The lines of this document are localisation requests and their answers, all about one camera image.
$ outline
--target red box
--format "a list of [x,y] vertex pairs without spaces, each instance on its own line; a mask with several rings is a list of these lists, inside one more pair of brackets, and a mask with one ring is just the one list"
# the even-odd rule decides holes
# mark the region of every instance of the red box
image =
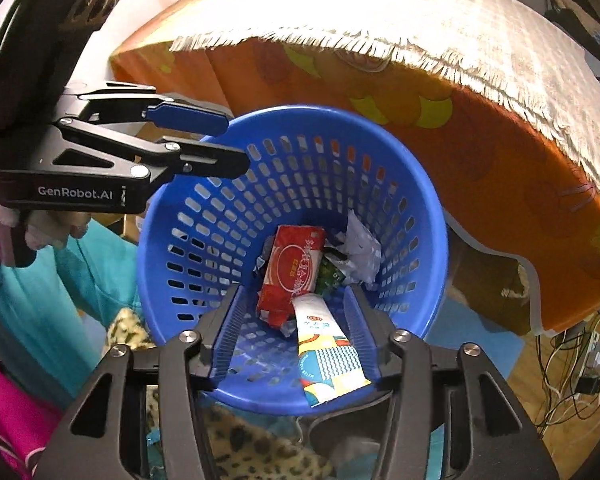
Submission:
[[273,328],[294,315],[291,298],[313,292],[325,233],[321,227],[278,227],[256,312]]

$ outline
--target teal pants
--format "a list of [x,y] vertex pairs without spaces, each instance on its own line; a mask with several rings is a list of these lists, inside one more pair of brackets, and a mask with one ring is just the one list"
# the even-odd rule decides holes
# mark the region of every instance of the teal pants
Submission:
[[0,361],[31,395],[66,408],[100,360],[76,307],[108,328],[124,306],[141,315],[136,247],[92,221],[30,267],[0,267]]

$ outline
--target fringe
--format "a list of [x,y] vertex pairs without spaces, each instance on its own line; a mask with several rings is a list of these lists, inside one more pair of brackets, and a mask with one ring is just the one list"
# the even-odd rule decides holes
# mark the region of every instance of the fringe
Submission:
[[186,52],[231,46],[245,40],[258,38],[264,41],[285,43],[289,46],[308,46],[318,49],[342,49],[364,54],[369,57],[389,60],[412,68],[419,68],[451,83],[469,87],[496,104],[503,106],[521,117],[535,130],[554,142],[574,164],[580,166],[588,179],[600,193],[600,168],[592,160],[587,146],[574,144],[570,126],[566,118],[547,102],[545,96],[534,94],[527,88],[512,83],[501,70],[489,66],[478,59],[447,49],[433,53],[422,45],[425,38],[417,42],[400,37],[392,43],[387,40],[370,38],[367,31],[344,32],[302,28],[247,28],[210,33],[179,36],[171,45],[172,52]]

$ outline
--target leopard print fabric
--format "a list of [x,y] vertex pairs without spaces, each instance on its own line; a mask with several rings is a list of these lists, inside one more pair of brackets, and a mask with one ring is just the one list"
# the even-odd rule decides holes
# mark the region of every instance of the leopard print fabric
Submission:
[[[107,332],[103,354],[115,344],[131,349],[155,345],[138,316],[123,308]],[[160,425],[158,388],[147,388],[147,430]],[[218,473],[231,480],[323,480],[335,476],[327,459],[249,424],[218,404],[205,408],[203,420]]]

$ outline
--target magenta clothing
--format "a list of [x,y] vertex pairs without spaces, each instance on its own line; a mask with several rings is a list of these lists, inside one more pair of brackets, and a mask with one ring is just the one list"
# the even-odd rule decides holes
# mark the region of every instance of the magenta clothing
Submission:
[[0,452],[23,480],[30,480],[61,417],[54,408],[21,391],[0,371]]

